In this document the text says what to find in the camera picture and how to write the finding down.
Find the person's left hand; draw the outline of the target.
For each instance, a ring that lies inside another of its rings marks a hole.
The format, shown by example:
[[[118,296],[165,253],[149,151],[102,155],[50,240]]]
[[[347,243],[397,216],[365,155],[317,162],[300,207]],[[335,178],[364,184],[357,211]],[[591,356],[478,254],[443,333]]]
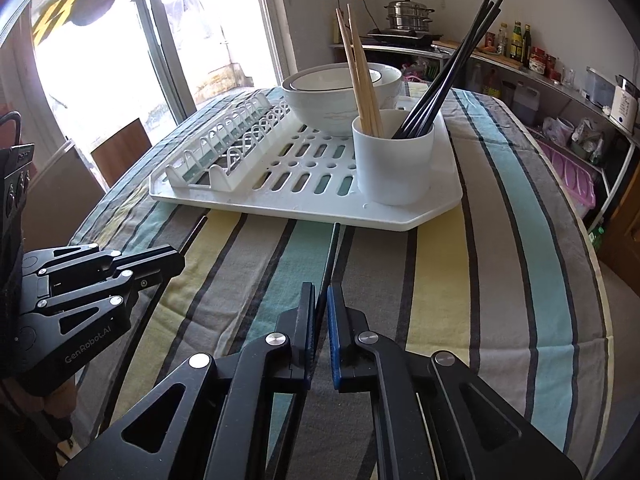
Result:
[[[67,379],[47,396],[32,396],[14,378],[1,381],[1,401],[17,415],[46,412],[55,418],[70,416],[77,406],[75,378]]]

